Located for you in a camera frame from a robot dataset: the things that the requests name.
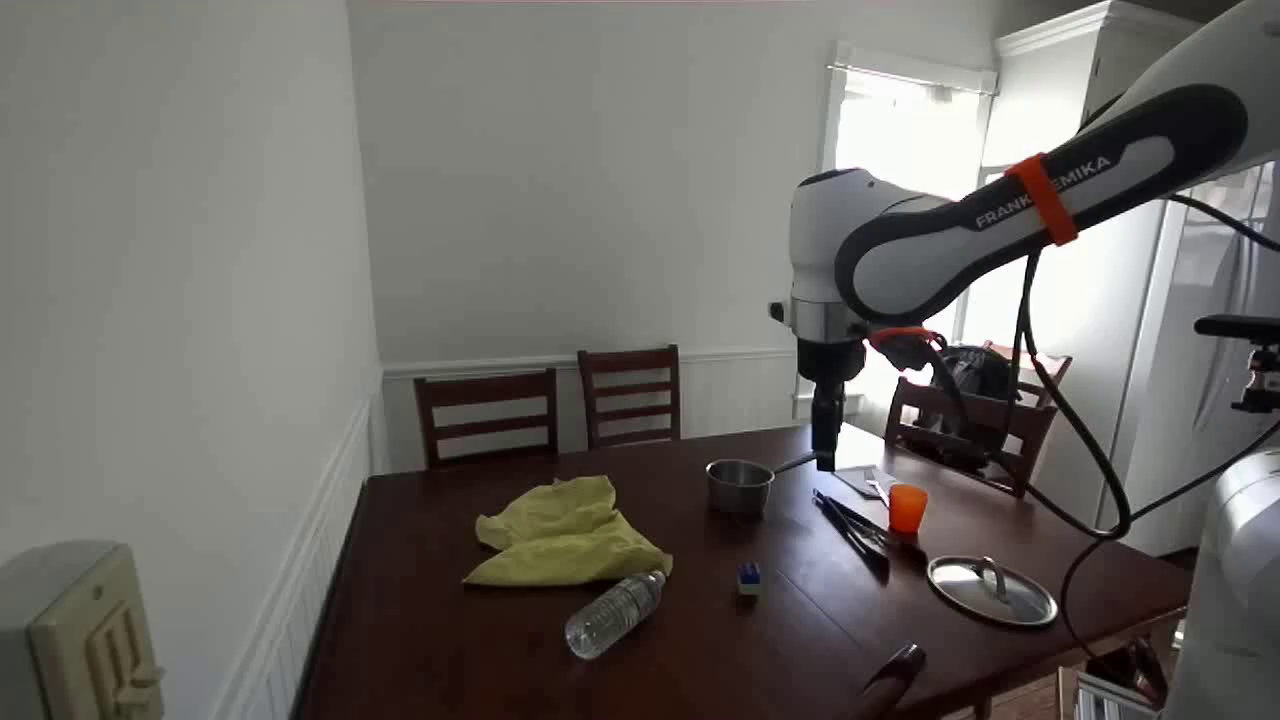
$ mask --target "orange cup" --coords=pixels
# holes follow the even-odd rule
[[[886,487],[886,534],[915,537],[926,507],[926,492],[920,485],[892,485]]]

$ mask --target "dark wooden table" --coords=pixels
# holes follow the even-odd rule
[[[859,685],[906,640],[926,669],[899,715],[940,715],[1081,659],[1065,619],[1014,633],[943,605],[920,568],[880,583],[810,507],[836,492],[810,464],[774,485],[761,524],[707,516],[699,469],[717,456],[787,464],[802,427],[558,456],[488,473],[366,480],[331,580],[295,715],[852,715]],[[874,464],[882,446],[843,433],[839,464]],[[995,557],[1059,589],[1085,537],[926,462],[882,456],[931,492],[925,554]],[[565,649],[565,619],[599,589],[484,591],[460,577],[484,561],[477,516],[551,476],[607,473],[625,516],[677,557],[658,611],[596,666]],[[735,600],[735,568],[762,568],[762,595]],[[1095,554],[1067,600],[1090,649],[1171,619],[1186,574],[1133,547]]]

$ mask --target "metal bowl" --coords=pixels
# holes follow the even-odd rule
[[[762,516],[774,473],[748,462],[711,462],[707,476],[707,507],[725,516]]]

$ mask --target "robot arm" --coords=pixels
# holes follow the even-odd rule
[[[1280,0],[1243,0],[1148,67],[1075,140],[946,206],[866,174],[822,174],[791,206],[797,332],[814,379],[810,453],[830,469],[843,379],[880,330],[925,326],[974,277],[1143,199],[1280,147]]]

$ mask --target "yellow cloth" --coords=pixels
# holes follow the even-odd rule
[[[648,543],[607,476],[551,480],[515,496],[498,516],[477,516],[477,539],[494,547],[462,583],[551,589],[671,574],[671,557]]]

